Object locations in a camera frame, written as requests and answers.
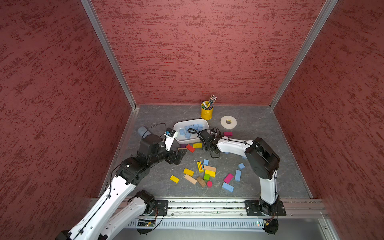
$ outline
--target yellow pencil cup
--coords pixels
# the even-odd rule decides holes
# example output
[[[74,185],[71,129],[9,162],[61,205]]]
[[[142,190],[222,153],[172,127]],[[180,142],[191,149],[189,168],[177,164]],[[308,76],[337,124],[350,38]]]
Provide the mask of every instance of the yellow pencil cup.
[[[212,107],[211,110],[205,110],[203,109],[203,103],[201,103],[201,118],[204,119],[204,120],[209,120],[212,118],[212,113],[213,113],[213,110],[214,110],[214,107]]]

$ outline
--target white tape roll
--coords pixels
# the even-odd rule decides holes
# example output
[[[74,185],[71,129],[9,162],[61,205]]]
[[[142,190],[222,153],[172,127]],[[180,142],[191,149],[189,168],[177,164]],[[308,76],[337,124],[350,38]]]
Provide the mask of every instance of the white tape roll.
[[[232,116],[224,116],[220,120],[221,125],[226,129],[233,129],[237,125],[237,121]]]

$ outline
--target black mounting plate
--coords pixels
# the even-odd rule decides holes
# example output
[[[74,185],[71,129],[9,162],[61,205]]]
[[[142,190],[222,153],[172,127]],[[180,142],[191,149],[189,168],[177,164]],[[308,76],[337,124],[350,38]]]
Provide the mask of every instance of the black mounting plate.
[[[167,211],[168,211],[168,200],[156,200],[155,199],[155,207],[157,207],[157,217],[162,217],[163,214],[164,216],[167,215]],[[148,216],[154,216],[155,215],[155,211],[151,212],[151,214],[149,214]]]
[[[262,212],[260,212],[258,209],[259,200],[246,200],[245,203],[245,210],[247,211],[247,216],[251,217],[266,217]],[[275,212],[276,216],[287,216],[287,213],[285,212],[285,208],[282,201],[277,202],[277,211]]]

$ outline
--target white plastic bin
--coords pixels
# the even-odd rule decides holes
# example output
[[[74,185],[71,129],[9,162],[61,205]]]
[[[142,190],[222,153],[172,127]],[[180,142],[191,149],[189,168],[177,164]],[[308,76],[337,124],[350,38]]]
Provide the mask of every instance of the white plastic bin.
[[[193,124],[203,124],[203,129],[209,128],[208,122],[202,118],[199,119],[193,119],[183,122],[178,122],[173,126],[173,129],[179,132],[179,134],[176,136],[176,141],[179,144],[189,144],[194,142],[200,142],[200,140],[197,138],[197,134],[191,134],[191,138],[187,139],[185,135],[180,134],[180,129],[184,129],[186,126],[191,126]]]

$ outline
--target blue foam cube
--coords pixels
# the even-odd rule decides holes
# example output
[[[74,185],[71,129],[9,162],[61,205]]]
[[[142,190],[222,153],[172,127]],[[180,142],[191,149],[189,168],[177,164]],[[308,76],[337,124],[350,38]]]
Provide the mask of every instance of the blue foam cube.
[[[229,185],[228,183],[223,182],[223,188],[227,189],[230,192],[233,192],[233,187]]]
[[[240,177],[241,177],[241,171],[240,170],[236,170],[236,175],[235,175],[235,181],[240,181]]]

